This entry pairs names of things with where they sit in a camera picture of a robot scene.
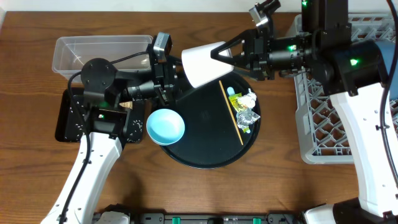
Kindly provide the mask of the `white light-blue bowl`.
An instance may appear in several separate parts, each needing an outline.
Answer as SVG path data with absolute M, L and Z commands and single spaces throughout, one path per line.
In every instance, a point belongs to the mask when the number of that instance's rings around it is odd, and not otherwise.
M 146 129 L 153 142 L 160 146 L 168 146 L 183 137 L 185 122 L 177 112 L 170 109 L 159 109 L 149 115 Z

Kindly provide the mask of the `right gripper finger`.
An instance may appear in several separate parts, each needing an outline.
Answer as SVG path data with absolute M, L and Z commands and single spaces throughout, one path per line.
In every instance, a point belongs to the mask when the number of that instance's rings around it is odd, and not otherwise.
M 249 37 L 248 31 L 244 31 L 237 35 L 236 37 L 232 38 L 231 40 L 221 44 L 219 47 L 216 47 L 213 49 L 210 53 L 211 58 L 215 59 L 217 61 L 240 61 L 244 60 L 246 56 L 249 55 L 247 52 L 247 47 L 245 46 L 246 39 Z M 242 52 L 240 54 L 237 54 L 235 56 L 229 57 L 229 56 L 224 56 L 221 55 L 221 53 L 225 50 L 229 50 L 231 47 L 234 47 L 238 44 L 242 44 Z
M 222 55 L 216 55 L 213 57 L 213 59 L 233 66 L 233 68 L 237 70 L 238 74 L 240 75 L 244 75 L 250 78 L 258 77 L 257 73 L 252 71 L 250 63 L 245 61 L 245 58 L 243 56 L 236 55 L 232 57 L 227 57 Z

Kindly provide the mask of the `dark blue plate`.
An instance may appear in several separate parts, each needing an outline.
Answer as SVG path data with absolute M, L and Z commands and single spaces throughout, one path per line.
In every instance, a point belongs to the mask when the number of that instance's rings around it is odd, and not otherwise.
M 387 73 L 390 72 L 391 70 L 391 65 L 392 65 L 392 60 L 394 56 L 394 49 L 395 49 L 395 43 L 389 42 L 386 40 L 382 41 L 377 41 L 376 45 L 379 47 L 382 57 L 386 66 Z M 394 72 L 394 77 L 392 79 L 392 84 L 389 89 L 390 91 L 390 100 L 396 100 L 398 97 L 398 79 L 397 79 L 397 66 Z

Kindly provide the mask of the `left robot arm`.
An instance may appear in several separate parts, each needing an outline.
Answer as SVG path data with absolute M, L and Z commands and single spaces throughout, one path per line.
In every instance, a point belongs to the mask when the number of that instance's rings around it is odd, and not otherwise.
M 93 218 L 106 178 L 123 151 L 127 139 L 131 110 L 122 108 L 125 97 L 146 100 L 151 95 L 141 90 L 149 81 L 163 80 L 151 90 L 156 97 L 163 94 L 166 102 L 177 81 L 175 66 L 182 61 L 173 56 L 154 60 L 148 71 L 122 72 L 113 62 L 94 58 L 77 73 L 84 85 L 84 105 L 70 100 L 72 110 L 83 130 L 80 153 L 65 185 L 43 223 L 89 223 Z

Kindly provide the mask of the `brown food scrap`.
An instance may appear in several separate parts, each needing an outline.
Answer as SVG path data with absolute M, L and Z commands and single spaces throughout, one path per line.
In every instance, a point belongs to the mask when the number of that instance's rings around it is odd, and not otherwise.
M 121 107 L 123 107 L 123 108 L 127 108 L 127 109 L 130 109 L 130 110 L 133 108 L 133 102 L 131 102 L 131 101 L 122 102 L 119 105 Z

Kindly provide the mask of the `pink cup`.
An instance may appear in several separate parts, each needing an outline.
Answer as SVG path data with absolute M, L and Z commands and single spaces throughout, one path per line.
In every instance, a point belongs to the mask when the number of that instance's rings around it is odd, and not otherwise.
M 199 88 L 233 71 L 230 64 L 211 58 L 211 51 L 225 42 L 216 42 L 182 51 L 182 65 L 188 82 Z

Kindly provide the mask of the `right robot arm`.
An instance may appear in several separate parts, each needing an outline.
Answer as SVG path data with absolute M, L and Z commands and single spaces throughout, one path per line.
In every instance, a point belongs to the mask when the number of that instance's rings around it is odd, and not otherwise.
M 256 4 L 254 29 L 211 51 L 211 58 L 242 68 L 256 80 L 304 72 L 319 82 L 345 129 L 358 178 L 358 197 L 313 207 L 302 223 L 396 223 L 397 136 L 389 95 L 396 65 L 387 66 L 373 40 L 352 41 L 348 2 L 302 1 L 302 33 L 275 38 L 279 1 Z

